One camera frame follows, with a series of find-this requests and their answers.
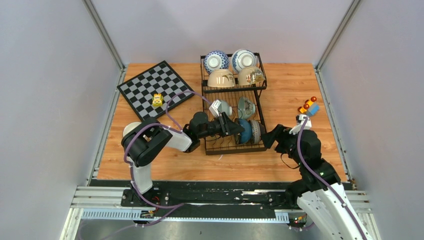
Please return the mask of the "dark blue glazed bowl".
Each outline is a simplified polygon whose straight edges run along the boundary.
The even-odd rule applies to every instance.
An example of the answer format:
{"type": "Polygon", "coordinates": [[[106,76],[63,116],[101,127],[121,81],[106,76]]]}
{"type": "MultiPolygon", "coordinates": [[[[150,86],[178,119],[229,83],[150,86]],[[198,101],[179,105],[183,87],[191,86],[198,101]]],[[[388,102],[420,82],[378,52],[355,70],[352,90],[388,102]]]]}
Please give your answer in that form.
{"type": "Polygon", "coordinates": [[[250,141],[253,135],[251,124],[247,120],[242,118],[237,118],[236,122],[244,128],[244,131],[237,134],[236,143],[239,145],[246,144],[250,141]]]}

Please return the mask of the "black wire dish rack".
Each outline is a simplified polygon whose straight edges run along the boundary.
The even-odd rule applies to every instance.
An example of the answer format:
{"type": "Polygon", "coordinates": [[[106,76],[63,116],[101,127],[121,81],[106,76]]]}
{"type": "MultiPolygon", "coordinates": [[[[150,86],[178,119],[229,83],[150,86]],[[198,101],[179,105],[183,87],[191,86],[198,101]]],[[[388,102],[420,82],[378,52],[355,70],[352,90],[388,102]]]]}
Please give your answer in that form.
{"type": "MultiPolygon", "coordinates": [[[[260,97],[262,91],[267,89],[268,82],[264,80],[260,83],[245,86],[240,86],[237,84],[236,86],[230,88],[207,86],[209,74],[207,73],[206,67],[204,66],[205,59],[205,55],[200,57],[202,95],[210,102],[216,99],[226,101],[233,110],[233,114],[231,116],[232,120],[235,120],[239,117],[237,112],[238,102],[241,97],[245,97],[255,105],[255,113],[253,116],[249,117],[249,119],[258,121],[264,126],[265,120],[262,112],[260,97]]],[[[225,137],[219,137],[217,135],[214,137],[207,136],[204,139],[204,149],[207,156],[263,152],[266,150],[262,141],[257,144],[252,144],[250,142],[246,144],[238,144],[235,135],[225,137]]]]}

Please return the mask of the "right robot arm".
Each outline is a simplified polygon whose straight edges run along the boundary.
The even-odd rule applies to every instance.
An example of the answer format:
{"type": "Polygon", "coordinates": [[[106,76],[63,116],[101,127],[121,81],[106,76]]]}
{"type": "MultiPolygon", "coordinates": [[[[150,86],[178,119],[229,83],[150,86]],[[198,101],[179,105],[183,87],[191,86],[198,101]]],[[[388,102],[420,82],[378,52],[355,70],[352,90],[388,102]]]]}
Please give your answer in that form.
{"type": "Polygon", "coordinates": [[[301,179],[285,190],[286,204],[302,209],[327,240],[371,240],[335,168],[322,157],[318,135],[304,128],[297,134],[290,130],[279,124],[261,135],[266,148],[277,142],[275,151],[298,164],[301,179]]]}

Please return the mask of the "blue white patterned bowl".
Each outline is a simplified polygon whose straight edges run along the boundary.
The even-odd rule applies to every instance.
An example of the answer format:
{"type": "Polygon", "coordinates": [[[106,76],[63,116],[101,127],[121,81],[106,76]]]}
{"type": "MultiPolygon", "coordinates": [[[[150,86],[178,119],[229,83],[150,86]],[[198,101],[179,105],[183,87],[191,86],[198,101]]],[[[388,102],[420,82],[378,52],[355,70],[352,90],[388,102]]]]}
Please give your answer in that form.
{"type": "Polygon", "coordinates": [[[250,143],[255,145],[261,141],[261,135],[266,132],[265,127],[257,120],[248,121],[252,129],[252,137],[250,143]]]}

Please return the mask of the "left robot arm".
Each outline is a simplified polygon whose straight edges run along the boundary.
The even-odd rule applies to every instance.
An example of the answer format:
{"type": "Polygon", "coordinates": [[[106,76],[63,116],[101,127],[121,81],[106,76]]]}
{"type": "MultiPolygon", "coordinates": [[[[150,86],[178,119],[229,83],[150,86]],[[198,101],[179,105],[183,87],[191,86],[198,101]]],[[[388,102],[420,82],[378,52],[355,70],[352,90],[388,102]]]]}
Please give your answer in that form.
{"type": "Polygon", "coordinates": [[[227,137],[244,132],[244,127],[232,121],[223,112],[212,121],[205,112],[197,112],[182,130],[176,130],[149,117],[142,122],[133,122],[123,131],[121,145],[124,162],[129,164],[134,200],[140,206],[149,206],[153,201],[151,165],[163,148],[173,148],[191,153],[206,137],[227,137]]]}

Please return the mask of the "teal white striped bowl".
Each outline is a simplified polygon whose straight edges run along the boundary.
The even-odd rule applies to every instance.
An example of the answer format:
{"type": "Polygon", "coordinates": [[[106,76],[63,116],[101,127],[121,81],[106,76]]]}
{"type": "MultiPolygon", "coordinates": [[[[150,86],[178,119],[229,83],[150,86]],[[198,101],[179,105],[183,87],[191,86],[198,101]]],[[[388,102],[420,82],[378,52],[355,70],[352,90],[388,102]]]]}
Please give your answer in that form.
{"type": "Polygon", "coordinates": [[[124,127],[122,132],[122,137],[126,138],[127,136],[135,135],[141,130],[141,122],[131,122],[127,126],[124,127]]]}

